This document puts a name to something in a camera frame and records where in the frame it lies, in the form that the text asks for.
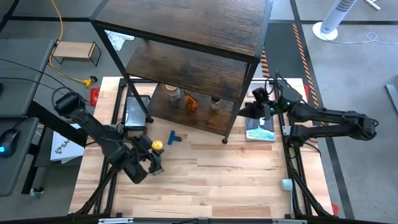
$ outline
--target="white tower fan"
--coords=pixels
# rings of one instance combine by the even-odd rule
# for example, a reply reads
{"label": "white tower fan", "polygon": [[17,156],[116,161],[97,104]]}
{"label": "white tower fan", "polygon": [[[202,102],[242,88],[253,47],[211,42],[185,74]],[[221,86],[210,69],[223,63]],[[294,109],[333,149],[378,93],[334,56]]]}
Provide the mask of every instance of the white tower fan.
{"label": "white tower fan", "polygon": [[318,22],[312,27],[312,32],[321,40],[334,40],[337,38],[337,26],[342,22],[349,10],[357,0],[337,0],[323,22]]}

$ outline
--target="yellow cable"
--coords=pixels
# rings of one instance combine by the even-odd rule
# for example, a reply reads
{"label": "yellow cable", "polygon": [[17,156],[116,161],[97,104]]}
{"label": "yellow cable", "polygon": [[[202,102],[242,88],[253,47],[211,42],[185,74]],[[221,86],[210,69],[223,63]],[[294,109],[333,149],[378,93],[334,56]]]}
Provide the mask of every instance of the yellow cable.
{"label": "yellow cable", "polygon": [[[57,12],[57,14],[58,14],[58,18],[60,19],[61,33],[60,33],[60,37],[58,38],[58,40],[61,41],[61,40],[62,40],[62,36],[63,36],[63,22],[62,22],[62,17],[61,17],[60,11],[58,10],[57,5],[54,3],[53,0],[51,0],[51,3],[52,3],[52,5],[54,6],[54,9],[56,10],[56,12]],[[78,82],[78,83],[82,83],[82,84],[85,85],[85,80],[80,80],[80,79],[77,79],[77,78],[69,77],[68,75],[65,75],[64,73],[58,71],[58,70],[54,67],[54,65],[52,64],[52,54],[53,54],[54,50],[55,50],[55,49],[53,49],[53,51],[51,52],[51,55],[50,55],[50,58],[49,58],[50,66],[51,66],[59,75],[62,75],[63,77],[69,78],[69,79],[71,79],[71,80],[74,80],[74,81],[76,81],[76,82]]]}
{"label": "yellow cable", "polygon": [[58,39],[61,41],[62,35],[63,35],[63,22],[62,22],[62,17],[61,17],[60,11],[59,11],[58,8],[57,8],[57,5],[55,5],[55,3],[54,3],[53,0],[51,0],[51,3],[52,3],[52,5],[54,6],[54,8],[55,8],[55,10],[56,10],[56,12],[57,12],[57,14],[58,14],[58,18],[60,18],[60,22],[61,22],[61,34],[60,34],[60,37],[59,37]]}

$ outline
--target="black mouse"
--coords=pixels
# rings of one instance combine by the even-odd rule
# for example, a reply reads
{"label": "black mouse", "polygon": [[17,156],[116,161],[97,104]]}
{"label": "black mouse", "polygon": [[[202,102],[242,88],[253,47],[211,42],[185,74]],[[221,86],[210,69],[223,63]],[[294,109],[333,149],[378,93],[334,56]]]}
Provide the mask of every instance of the black mouse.
{"label": "black mouse", "polygon": [[12,128],[0,136],[0,157],[8,158],[15,153],[18,135],[19,130]]}

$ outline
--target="blue book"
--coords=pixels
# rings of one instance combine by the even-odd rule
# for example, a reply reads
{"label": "blue book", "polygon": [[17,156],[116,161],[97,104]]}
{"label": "blue book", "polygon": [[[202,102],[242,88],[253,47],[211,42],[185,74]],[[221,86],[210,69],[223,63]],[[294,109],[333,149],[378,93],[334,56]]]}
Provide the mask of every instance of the blue book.
{"label": "blue book", "polygon": [[246,118],[246,139],[275,141],[274,119],[268,120]]}

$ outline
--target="shelf leg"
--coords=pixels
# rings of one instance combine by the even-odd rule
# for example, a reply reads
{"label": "shelf leg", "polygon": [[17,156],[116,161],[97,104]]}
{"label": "shelf leg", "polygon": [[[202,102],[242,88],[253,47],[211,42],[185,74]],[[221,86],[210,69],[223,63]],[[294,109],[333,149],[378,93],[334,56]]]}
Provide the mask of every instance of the shelf leg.
{"label": "shelf leg", "polygon": [[116,66],[118,67],[119,71],[121,72],[123,78],[125,79],[131,93],[134,95],[134,97],[136,97],[137,102],[139,104],[139,106],[141,107],[142,111],[145,114],[146,117],[146,121],[147,122],[154,122],[154,120],[151,118],[148,109],[146,108],[144,102],[142,101],[141,97],[139,97],[138,91],[136,89],[136,87],[134,86],[133,82],[130,79],[130,76],[126,73],[126,68],[124,68],[124,65],[122,63],[122,61],[120,60],[118,53],[116,53],[115,49],[113,48],[111,42],[109,41],[108,36],[105,33],[105,27],[103,27],[102,25],[96,24],[95,21],[92,21],[91,24],[93,25],[95,31],[97,32],[97,34],[99,35],[100,39],[102,40],[102,43],[104,43],[106,50],[108,50],[111,58],[113,59],[113,61],[115,62]]}
{"label": "shelf leg", "polygon": [[248,63],[248,66],[246,67],[246,74],[244,75],[245,79],[243,81],[243,87],[241,90],[241,94],[239,96],[238,102],[235,104],[234,111],[233,111],[232,117],[231,117],[231,121],[229,122],[225,137],[222,140],[223,144],[228,143],[229,134],[231,133],[231,130],[232,130],[232,127],[234,126],[236,117],[238,116],[239,110],[241,109],[241,105],[243,103],[244,97],[246,96],[246,93],[248,92],[251,80],[253,79],[254,72],[256,72],[259,61],[260,61],[259,59],[255,58],[255,60],[252,63]]}

